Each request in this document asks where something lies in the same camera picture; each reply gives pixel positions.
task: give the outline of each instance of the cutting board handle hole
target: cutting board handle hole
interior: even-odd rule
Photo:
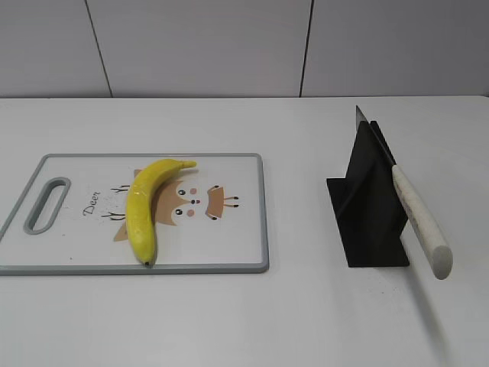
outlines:
[[[71,182],[66,177],[56,177],[47,181],[24,223],[24,231],[29,235],[46,232],[54,223]]]

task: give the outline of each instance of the white tabletop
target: white tabletop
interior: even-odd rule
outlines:
[[[355,104],[445,231],[437,281],[408,223],[408,268],[348,268],[327,177]],[[0,222],[46,153],[257,152],[264,274],[0,278],[0,365],[484,365],[489,99],[3,99]]]

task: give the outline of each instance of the cutting board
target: cutting board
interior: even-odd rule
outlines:
[[[163,158],[197,167],[153,203],[157,259],[138,263],[125,231],[135,174]],[[258,273],[268,269],[258,154],[49,154],[0,232],[0,274]]]

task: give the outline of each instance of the kitchen knife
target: kitchen knife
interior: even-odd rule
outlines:
[[[452,270],[453,255],[438,223],[429,212],[421,197],[417,194],[414,186],[410,183],[404,172],[402,172],[399,165],[394,160],[378,124],[375,121],[369,123],[358,106],[356,115],[357,129],[362,121],[369,124],[387,161],[392,167],[392,180],[397,196],[413,226],[414,232],[425,252],[433,274],[438,279],[445,279],[449,276],[450,271]]]

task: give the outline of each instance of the banana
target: banana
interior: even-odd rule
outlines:
[[[146,266],[155,260],[156,239],[151,216],[151,203],[157,188],[183,168],[197,165],[194,161],[162,159],[143,169],[128,191],[126,227],[134,254]]]

